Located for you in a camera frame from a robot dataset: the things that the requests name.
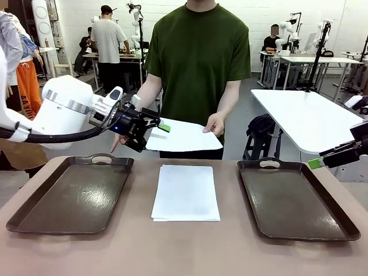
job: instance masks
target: green t-shirt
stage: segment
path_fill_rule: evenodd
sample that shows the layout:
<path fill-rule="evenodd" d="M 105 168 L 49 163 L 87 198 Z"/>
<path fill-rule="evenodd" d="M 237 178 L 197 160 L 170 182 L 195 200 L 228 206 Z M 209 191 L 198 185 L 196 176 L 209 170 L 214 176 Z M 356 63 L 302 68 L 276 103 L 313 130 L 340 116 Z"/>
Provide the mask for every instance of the green t-shirt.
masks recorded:
<path fill-rule="evenodd" d="M 227 82 L 250 77 L 248 28 L 220 5 L 182 6 L 156 23 L 145 69 L 162 79 L 162 117 L 205 126 Z"/>

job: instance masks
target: hand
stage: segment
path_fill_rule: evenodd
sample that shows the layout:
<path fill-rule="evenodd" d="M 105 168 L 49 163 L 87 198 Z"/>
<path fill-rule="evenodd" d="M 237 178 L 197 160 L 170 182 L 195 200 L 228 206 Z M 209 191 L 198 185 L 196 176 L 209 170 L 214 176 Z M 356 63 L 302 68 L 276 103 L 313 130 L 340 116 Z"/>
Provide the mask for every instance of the hand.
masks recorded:
<path fill-rule="evenodd" d="M 224 120 L 225 117 L 221 112 L 217 112 L 215 114 L 212 114 L 208 118 L 208 123 L 205 129 L 203 130 L 203 133 L 213 132 L 213 134 L 216 135 L 216 137 L 220 137 L 224 134 Z"/>
<path fill-rule="evenodd" d="M 34 54 L 35 58 L 41 64 L 41 67 L 43 67 L 44 66 L 44 62 L 43 62 L 42 57 L 40 56 L 40 54 L 37 52 L 37 50 L 35 50 L 33 54 Z"/>
<path fill-rule="evenodd" d="M 120 144 L 125 145 L 125 143 L 128 141 L 128 138 L 126 136 L 122 136 L 119 134 L 115 134 L 115 139 L 114 139 L 114 143 L 111 147 L 110 152 L 113 153 L 114 150 L 116 149 L 118 143 L 120 142 Z"/>

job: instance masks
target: black tray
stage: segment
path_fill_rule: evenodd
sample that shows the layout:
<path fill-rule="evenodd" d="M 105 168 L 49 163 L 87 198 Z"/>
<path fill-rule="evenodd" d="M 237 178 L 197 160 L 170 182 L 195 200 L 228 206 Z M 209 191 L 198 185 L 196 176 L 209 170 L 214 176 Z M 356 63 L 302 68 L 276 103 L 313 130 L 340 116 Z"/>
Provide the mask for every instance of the black tray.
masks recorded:
<path fill-rule="evenodd" d="M 265 161 L 273 164 L 265 167 Z M 237 165 L 263 235 L 322 242 L 360 238 L 360 231 L 305 164 L 264 158 Z"/>
<path fill-rule="evenodd" d="M 97 162 L 100 158 L 110 163 Z M 12 232 L 96 234 L 108 225 L 134 160 L 107 154 L 69 157 L 7 222 Z"/>

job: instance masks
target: stack of paper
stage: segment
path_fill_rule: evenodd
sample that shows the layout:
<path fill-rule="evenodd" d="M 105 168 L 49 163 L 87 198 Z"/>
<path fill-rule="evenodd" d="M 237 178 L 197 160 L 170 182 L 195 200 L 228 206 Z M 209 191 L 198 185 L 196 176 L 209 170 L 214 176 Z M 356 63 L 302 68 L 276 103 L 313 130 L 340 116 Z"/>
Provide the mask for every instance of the stack of paper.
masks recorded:
<path fill-rule="evenodd" d="M 167 133 L 154 128 L 148 139 L 146 149 L 151 151 L 205 151 L 219 150 L 223 145 L 212 133 L 203 133 L 204 126 L 162 118 L 164 124 L 171 128 Z"/>
<path fill-rule="evenodd" d="M 152 218 L 154 221 L 220 221 L 212 167 L 163 165 Z"/>

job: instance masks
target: man in green t-shirt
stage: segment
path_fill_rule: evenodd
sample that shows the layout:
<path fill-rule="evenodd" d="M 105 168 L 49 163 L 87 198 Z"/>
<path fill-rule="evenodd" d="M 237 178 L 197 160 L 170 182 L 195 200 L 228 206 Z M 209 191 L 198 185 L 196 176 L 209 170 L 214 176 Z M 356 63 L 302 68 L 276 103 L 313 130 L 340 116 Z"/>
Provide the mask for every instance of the man in green t-shirt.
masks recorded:
<path fill-rule="evenodd" d="M 224 143 L 224 121 L 250 77 L 250 46 L 245 24 L 214 0 L 188 0 L 159 20 L 145 64 L 147 81 L 138 91 L 149 107 L 163 89 L 161 116 L 192 122 Z M 112 147 L 124 137 L 117 136 Z M 222 159 L 224 150 L 160 152 L 161 158 Z"/>

